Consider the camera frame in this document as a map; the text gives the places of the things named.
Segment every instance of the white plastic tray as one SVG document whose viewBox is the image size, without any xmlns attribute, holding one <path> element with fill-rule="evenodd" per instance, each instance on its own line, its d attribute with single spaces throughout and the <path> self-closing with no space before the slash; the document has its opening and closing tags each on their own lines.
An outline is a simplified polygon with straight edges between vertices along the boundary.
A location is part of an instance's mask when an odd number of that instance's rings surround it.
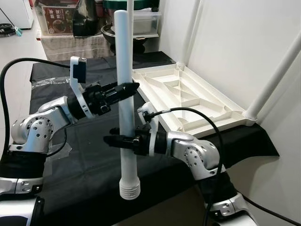
<svg viewBox="0 0 301 226">
<path fill-rule="evenodd" d="M 253 124 L 235 104 L 192 70 L 177 64 L 136 69 L 133 79 L 140 83 L 138 92 L 157 111 L 173 107 L 190 107 L 207 115 L 219 128 Z M 182 131 L 197 138 L 214 133 L 212 126 L 199 115 L 188 111 L 162 114 L 159 121 L 166 131 Z"/>
</svg>

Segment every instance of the white pipe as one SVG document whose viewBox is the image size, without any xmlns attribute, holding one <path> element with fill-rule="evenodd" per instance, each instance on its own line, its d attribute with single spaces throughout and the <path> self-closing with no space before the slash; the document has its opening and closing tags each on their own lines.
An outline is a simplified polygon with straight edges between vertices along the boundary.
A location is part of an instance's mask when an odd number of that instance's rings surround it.
<svg viewBox="0 0 301 226">
<path fill-rule="evenodd" d="M 299 32 L 296 39 L 291 44 L 290 48 L 286 52 L 285 56 L 281 60 L 280 64 L 276 68 L 273 76 L 270 78 L 266 84 L 263 91 L 258 95 L 258 97 L 251 103 L 249 108 L 243 112 L 243 115 L 251 120 L 257 119 L 257 114 L 262 109 L 264 104 L 267 102 L 277 85 L 280 83 L 281 79 L 290 68 L 295 58 L 301 51 L 301 31 Z"/>
<path fill-rule="evenodd" d="M 118 84 L 132 82 L 132 55 L 130 54 L 130 33 L 128 12 L 118 10 L 114 13 L 115 45 Z M 129 97 L 119 102 L 120 134 L 135 135 L 134 98 Z M 140 180 L 137 176 L 137 158 L 133 150 L 120 149 L 121 180 L 119 182 L 120 196 L 132 200 L 140 194 Z"/>
<path fill-rule="evenodd" d="M 179 66 L 184 67 L 188 64 L 192 52 L 192 47 L 196 38 L 196 33 L 198 31 L 198 25 L 201 19 L 202 7 L 202 0 L 195 0 L 194 6 L 192 8 L 193 11 L 191 13 L 190 21 L 188 24 L 188 29 L 183 43 L 182 55 L 179 62 L 177 62 Z"/>
</svg>

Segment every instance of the robotic arm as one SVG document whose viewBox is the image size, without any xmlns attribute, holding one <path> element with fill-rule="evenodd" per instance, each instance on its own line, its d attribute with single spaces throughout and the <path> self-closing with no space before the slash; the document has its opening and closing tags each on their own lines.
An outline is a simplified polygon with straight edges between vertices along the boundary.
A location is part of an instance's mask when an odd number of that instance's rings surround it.
<svg viewBox="0 0 301 226">
<path fill-rule="evenodd" d="M 152 156 L 159 153 L 183 161 L 191 170 L 203 194 L 205 206 L 213 197 L 209 215 L 216 221 L 216 226 L 256 226 L 243 196 L 234 188 L 224 166 L 218 189 L 214 192 L 220 159 L 214 144 L 183 132 L 158 132 L 157 117 L 151 120 L 147 118 L 153 112 L 155 111 L 150 103 L 138 109 L 144 125 L 135 130 L 135 137 L 119 135 L 118 129 L 112 129 L 110 133 L 114 135 L 104 137 L 104 141 L 110 146 L 133 149 L 138 155 Z"/>
<path fill-rule="evenodd" d="M 28 117 L 18 119 L 11 128 L 13 143 L 0 161 L 0 225 L 36 225 L 44 200 L 35 196 L 42 190 L 44 162 L 49 142 L 60 129 L 81 118 L 94 118 L 111 110 L 110 106 L 136 93 L 138 83 L 101 86 L 93 83 L 83 89 L 86 60 L 71 58 L 72 97 L 60 97 L 42 105 Z"/>
</svg>

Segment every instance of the black cloth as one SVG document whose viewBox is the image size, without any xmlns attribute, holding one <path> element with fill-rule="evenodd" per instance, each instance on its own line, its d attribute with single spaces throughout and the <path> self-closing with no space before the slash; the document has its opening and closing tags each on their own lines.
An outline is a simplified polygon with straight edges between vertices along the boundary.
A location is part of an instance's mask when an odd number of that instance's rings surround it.
<svg viewBox="0 0 301 226">
<path fill-rule="evenodd" d="M 133 67 L 145 68 L 174 63 L 162 52 L 134 55 Z M 31 82 L 53 77 L 69 76 L 69 70 L 52 65 L 33 65 Z M 108 57 L 87 60 L 86 83 L 115 82 L 116 59 Z M 44 85 L 32 90 L 30 113 L 44 103 L 72 93 L 68 83 Z M 140 95 L 134 96 L 135 111 L 144 104 Z M 120 152 L 108 147 L 103 136 L 118 127 L 118 105 L 112 111 L 93 120 L 82 119 L 67 128 L 67 142 L 72 151 L 69 157 L 55 160 L 52 175 L 44 180 L 40 196 L 45 199 L 44 225 L 112 225 L 166 200 L 195 182 L 186 165 L 163 155 L 137 157 L 141 195 L 134 201 L 125 201 L 119 195 L 121 178 Z M 141 125 L 135 115 L 136 125 Z M 250 156 L 278 155 L 265 130 L 259 125 L 239 126 L 222 132 L 226 146 L 226 167 Z M 218 147 L 216 135 L 210 140 Z M 63 132 L 53 138 L 54 143 L 63 141 Z"/>
</svg>

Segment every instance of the white wall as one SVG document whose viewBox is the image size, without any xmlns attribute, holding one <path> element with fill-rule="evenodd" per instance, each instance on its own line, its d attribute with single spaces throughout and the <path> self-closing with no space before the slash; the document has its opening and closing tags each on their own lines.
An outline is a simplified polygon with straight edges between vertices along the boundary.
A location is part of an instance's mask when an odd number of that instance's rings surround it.
<svg viewBox="0 0 301 226">
<path fill-rule="evenodd" d="M 161 3 L 159 46 L 175 61 L 193 3 Z M 205 0 L 189 68 L 247 108 L 301 30 L 300 9 L 299 0 Z M 259 123 L 281 157 L 244 160 L 229 170 L 232 181 L 264 207 L 301 222 L 301 56 L 261 111 Z M 261 226 L 290 225 L 251 210 Z"/>
</svg>

